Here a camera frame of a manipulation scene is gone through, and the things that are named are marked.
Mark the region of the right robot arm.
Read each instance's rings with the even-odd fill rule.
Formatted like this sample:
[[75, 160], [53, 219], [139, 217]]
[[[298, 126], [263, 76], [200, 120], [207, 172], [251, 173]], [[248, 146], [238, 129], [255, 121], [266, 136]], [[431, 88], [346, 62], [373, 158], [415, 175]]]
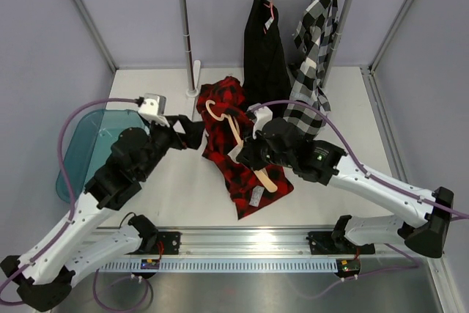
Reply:
[[417, 188], [367, 169], [351, 152], [306, 139], [281, 118], [246, 135], [235, 158], [253, 171], [286, 167], [305, 181], [349, 191], [389, 211], [371, 218], [341, 216], [326, 235], [309, 235], [312, 251], [371, 254], [377, 244], [397, 244], [429, 258], [443, 255], [454, 201], [447, 188]]

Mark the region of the red black plaid shirt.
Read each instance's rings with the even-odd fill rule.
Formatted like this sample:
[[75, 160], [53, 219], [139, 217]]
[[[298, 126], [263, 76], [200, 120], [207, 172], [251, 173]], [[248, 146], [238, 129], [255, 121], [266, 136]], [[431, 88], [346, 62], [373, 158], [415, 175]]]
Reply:
[[202, 156], [212, 161], [224, 177], [229, 197], [234, 203], [239, 219], [245, 218], [280, 200], [294, 191], [280, 166], [269, 165], [266, 174], [277, 187], [270, 192], [253, 171], [231, 158], [239, 136], [248, 133], [254, 123], [245, 110], [247, 100], [240, 81], [232, 76], [201, 86], [196, 110], [201, 115], [207, 131], [207, 144]]

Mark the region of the wooden hanger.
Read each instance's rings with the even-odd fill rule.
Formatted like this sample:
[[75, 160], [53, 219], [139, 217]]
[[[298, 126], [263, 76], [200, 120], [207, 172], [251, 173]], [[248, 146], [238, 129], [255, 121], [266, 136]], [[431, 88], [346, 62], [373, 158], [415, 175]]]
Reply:
[[[207, 100], [205, 102], [205, 108], [207, 109], [207, 112], [209, 115], [216, 121], [223, 122], [224, 120], [227, 120], [229, 123], [229, 127], [231, 129], [232, 135], [234, 137], [234, 140], [236, 141], [236, 150], [239, 152], [241, 151], [241, 148], [243, 147], [243, 140], [240, 137], [240, 128], [237, 123], [237, 120], [229, 115], [229, 114], [221, 114], [221, 115], [216, 115], [213, 110], [211, 109], [212, 106], [215, 105], [215, 101], [213, 100]], [[271, 193], [274, 193], [278, 190], [278, 186], [268, 177], [268, 173], [265, 169], [261, 170], [254, 170], [253, 173], [256, 175], [256, 178], [260, 183]]]

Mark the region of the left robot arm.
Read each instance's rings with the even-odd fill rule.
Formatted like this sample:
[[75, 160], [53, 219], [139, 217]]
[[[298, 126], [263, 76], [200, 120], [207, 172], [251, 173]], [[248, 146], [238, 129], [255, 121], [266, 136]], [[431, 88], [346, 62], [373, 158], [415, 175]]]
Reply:
[[5, 276], [17, 285], [22, 304], [46, 312], [113, 259], [161, 248], [157, 227], [144, 215], [132, 217], [114, 234], [85, 249], [79, 247], [141, 190], [168, 150], [196, 150], [202, 143], [203, 122], [184, 115], [169, 116], [165, 125], [151, 122], [148, 127], [123, 130], [104, 165], [61, 221], [31, 250], [1, 261]]

